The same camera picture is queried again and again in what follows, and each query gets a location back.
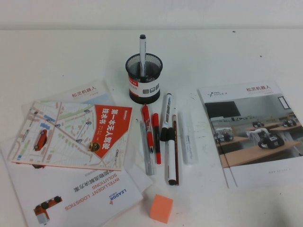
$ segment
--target black mesh pen holder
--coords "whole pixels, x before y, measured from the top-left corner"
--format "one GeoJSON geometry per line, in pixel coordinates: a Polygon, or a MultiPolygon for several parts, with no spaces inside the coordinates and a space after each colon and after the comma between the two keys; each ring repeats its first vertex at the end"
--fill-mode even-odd
{"type": "Polygon", "coordinates": [[[151,53],[145,56],[145,77],[140,75],[140,54],[130,57],[125,64],[129,80],[129,96],[139,104],[150,104],[160,97],[160,73],[163,64],[151,53]]]}

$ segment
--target orange sponge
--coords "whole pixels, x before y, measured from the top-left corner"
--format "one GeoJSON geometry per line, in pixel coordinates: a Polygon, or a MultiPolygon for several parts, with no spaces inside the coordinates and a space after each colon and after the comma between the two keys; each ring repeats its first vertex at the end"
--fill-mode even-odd
{"type": "Polygon", "coordinates": [[[151,206],[150,218],[167,223],[169,221],[172,203],[172,199],[161,195],[156,195],[151,206]]]}

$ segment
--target pen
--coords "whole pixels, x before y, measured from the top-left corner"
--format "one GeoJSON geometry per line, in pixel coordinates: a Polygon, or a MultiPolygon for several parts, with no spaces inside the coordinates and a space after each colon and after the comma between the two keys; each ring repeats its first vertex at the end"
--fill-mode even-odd
{"type": "Polygon", "coordinates": [[[170,185],[176,185],[176,160],[175,160],[175,130],[174,128],[168,129],[168,144],[169,144],[169,153],[168,153],[168,181],[170,185]]]}
{"type": "Polygon", "coordinates": [[[167,93],[165,99],[165,109],[163,110],[163,124],[161,129],[161,141],[167,141],[167,128],[169,127],[169,114],[171,104],[171,93],[167,93]]]}
{"type": "Polygon", "coordinates": [[[147,136],[146,136],[146,129],[145,124],[143,122],[140,123],[141,127],[141,135],[142,135],[142,142],[143,142],[143,150],[144,150],[144,156],[145,156],[145,169],[146,174],[148,176],[154,175],[153,165],[151,161],[151,155],[149,153],[148,145],[147,145],[147,136]]]}
{"type": "Polygon", "coordinates": [[[147,134],[147,142],[148,147],[153,153],[153,138],[152,138],[152,128],[151,128],[151,120],[150,120],[150,113],[148,111],[148,107],[146,104],[142,107],[142,114],[143,114],[143,121],[146,127],[146,134],[147,134]]]}
{"type": "Polygon", "coordinates": [[[172,116],[172,124],[175,130],[175,163],[176,163],[176,185],[179,185],[179,161],[178,161],[178,140],[177,140],[177,116],[172,116]]]}
{"type": "Polygon", "coordinates": [[[146,36],[140,35],[140,76],[145,77],[146,36]]]}
{"type": "Polygon", "coordinates": [[[159,134],[159,116],[154,113],[152,116],[152,126],[154,128],[155,136],[155,150],[157,156],[157,164],[161,164],[161,151],[160,151],[160,134],[159,134]]]}

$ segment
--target desk in photo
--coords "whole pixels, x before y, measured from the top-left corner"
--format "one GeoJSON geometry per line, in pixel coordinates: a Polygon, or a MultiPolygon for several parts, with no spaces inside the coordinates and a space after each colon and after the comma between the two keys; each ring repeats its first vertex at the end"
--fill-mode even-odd
{"type": "Polygon", "coordinates": [[[245,148],[242,150],[227,153],[225,155],[220,155],[220,160],[223,168],[240,166],[279,153],[286,149],[290,149],[294,146],[299,145],[300,143],[301,142],[299,141],[285,141],[285,144],[283,146],[280,146],[275,149],[260,148],[259,146],[253,146],[251,148],[245,148]]]}
{"type": "Polygon", "coordinates": [[[220,147],[220,146],[223,147],[225,145],[230,145],[230,144],[234,144],[234,143],[238,143],[238,142],[243,142],[243,141],[247,141],[247,140],[249,140],[247,137],[235,136],[235,137],[233,137],[232,141],[217,143],[216,146],[217,147],[220,147]]]}
{"type": "Polygon", "coordinates": [[[254,131],[256,129],[266,129],[266,128],[270,128],[270,127],[273,127],[273,126],[278,126],[282,124],[281,122],[274,122],[274,123],[268,123],[268,124],[264,124],[264,126],[262,127],[249,127],[249,128],[246,128],[246,131],[254,131]]]}
{"type": "Polygon", "coordinates": [[[273,128],[270,131],[292,131],[294,129],[298,129],[299,127],[302,127],[301,123],[297,123],[296,126],[291,126],[291,127],[280,126],[277,128],[273,128]]]}

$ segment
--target book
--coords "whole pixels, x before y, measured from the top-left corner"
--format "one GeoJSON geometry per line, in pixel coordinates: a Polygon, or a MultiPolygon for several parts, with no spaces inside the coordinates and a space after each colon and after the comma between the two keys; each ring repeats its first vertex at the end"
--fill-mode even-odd
{"type": "Polygon", "coordinates": [[[34,102],[10,160],[43,166],[121,170],[132,108],[34,102]]]}
{"type": "MultiPolygon", "coordinates": [[[[74,87],[68,91],[45,97],[38,100],[38,102],[57,100],[67,103],[115,105],[115,102],[112,99],[104,81],[99,79],[95,79],[86,84],[74,87]]],[[[27,117],[27,113],[32,105],[33,102],[22,105],[22,113],[24,118],[27,117]]],[[[124,157],[124,168],[138,187],[139,191],[143,192],[152,184],[152,180],[136,165],[136,163],[140,163],[142,160],[140,160],[140,155],[136,155],[134,145],[128,142],[126,150],[129,150],[129,152],[126,152],[124,157]]]]}
{"type": "Polygon", "coordinates": [[[228,187],[303,182],[303,128],[274,81],[199,93],[228,187]]]}
{"type": "Polygon", "coordinates": [[[7,160],[15,139],[0,148],[27,225],[97,227],[142,199],[129,174],[122,171],[50,167],[34,168],[7,160]]]}

